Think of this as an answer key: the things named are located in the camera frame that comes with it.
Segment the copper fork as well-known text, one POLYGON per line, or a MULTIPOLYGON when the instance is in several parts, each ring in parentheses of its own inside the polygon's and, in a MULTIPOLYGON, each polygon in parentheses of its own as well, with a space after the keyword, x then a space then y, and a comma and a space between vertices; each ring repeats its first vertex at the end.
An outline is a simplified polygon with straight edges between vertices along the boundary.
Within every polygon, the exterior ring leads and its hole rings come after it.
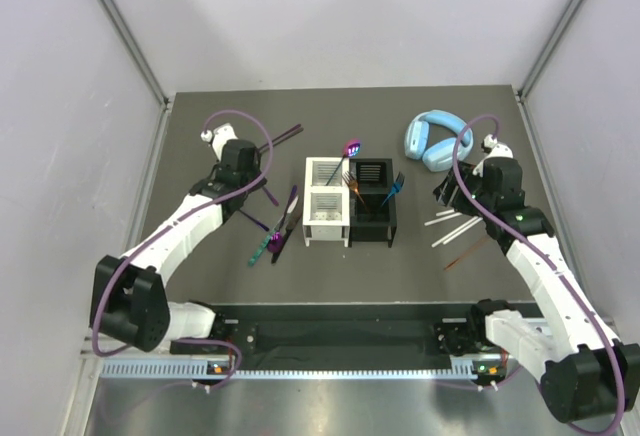
POLYGON ((353 192, 356 195, 356 197, 359 199, 366 213, 370 215, 371 211, 368 205, 366 204, 366 201, 364 200, 363 196, 361 195, 361 192, 359 189, 359 182, 356 176, 353 173, 346 171, 342 174, 342 179, 347 185, 347 187, 349 188, 349 190, 353 192))

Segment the rainbow spoon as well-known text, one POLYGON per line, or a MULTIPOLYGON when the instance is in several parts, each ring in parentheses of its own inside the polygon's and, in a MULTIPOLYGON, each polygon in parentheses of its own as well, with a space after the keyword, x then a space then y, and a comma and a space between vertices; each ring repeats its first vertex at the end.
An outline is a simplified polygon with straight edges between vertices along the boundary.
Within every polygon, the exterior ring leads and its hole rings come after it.
POLYGON ((345 144, 345 146, 343 148, 341 159, 339 160, 338 164, 336 165, 336 167, 332 171, 331 175, 327 179, 327 181, 325 183, 326 186, 329 186, 331 184, 331 182, 333 181, 336 173, 341 169, 342 163, 343 163, 343 161, 345 159, 351 159, 351 158, 357 156, 360 153, 361 146, 362 146, 362 143, 361 143, 361 141, 359 139, 351 139, 345 144))

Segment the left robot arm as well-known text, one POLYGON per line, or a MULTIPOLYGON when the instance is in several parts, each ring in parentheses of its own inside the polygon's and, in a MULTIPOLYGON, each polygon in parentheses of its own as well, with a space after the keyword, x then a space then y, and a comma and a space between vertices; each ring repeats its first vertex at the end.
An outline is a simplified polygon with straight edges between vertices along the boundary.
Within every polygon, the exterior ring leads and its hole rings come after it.
POLYGON ((168 300, 166 286, 194 249, 221 228, 260 189, 261 155, 256 145, 236 136, 230 124, 206 130, 202 138, 218 161, 178 208, 146 239, 123 255, 97 264, 90 310, 92 349, 103 356, 102 335, 125 348, 151 352, 165 342, 192 339, 205 352, 226 343, 227 330, 201 303, 168 300))

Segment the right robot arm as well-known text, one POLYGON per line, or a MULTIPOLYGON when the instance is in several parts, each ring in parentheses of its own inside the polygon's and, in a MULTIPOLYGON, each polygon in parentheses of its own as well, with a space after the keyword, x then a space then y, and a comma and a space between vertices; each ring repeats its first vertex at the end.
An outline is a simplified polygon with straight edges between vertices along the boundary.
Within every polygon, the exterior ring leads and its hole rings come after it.
POLYGON ((523 279, 547 326, 542 333, 514 306, 483 300, 466 336, 476 350, 498 346, 535 379, 562 423, 611 415, 619 420, 639 394, 639 346, 625 344, 598 315, 566 264, 543 211, 525 203, 523 172, 493 135, 477 164, 459 162, 435 188, 439 204, 481 221, 523 279))

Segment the blue fork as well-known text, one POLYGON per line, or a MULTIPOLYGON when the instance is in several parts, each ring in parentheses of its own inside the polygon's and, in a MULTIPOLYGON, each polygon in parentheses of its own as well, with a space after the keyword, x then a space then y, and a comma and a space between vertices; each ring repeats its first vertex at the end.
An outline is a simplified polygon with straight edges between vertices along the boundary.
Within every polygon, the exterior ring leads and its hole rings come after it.
POLYGON ((391 186, 391 189, 389 190, 388 194, 380 204, 379 206, 380 209, 382 209, 391 200, 392 197, 394 197, 403 189, 404 182, 405 182, 405 175, 403 172, 399 172, 391 186))

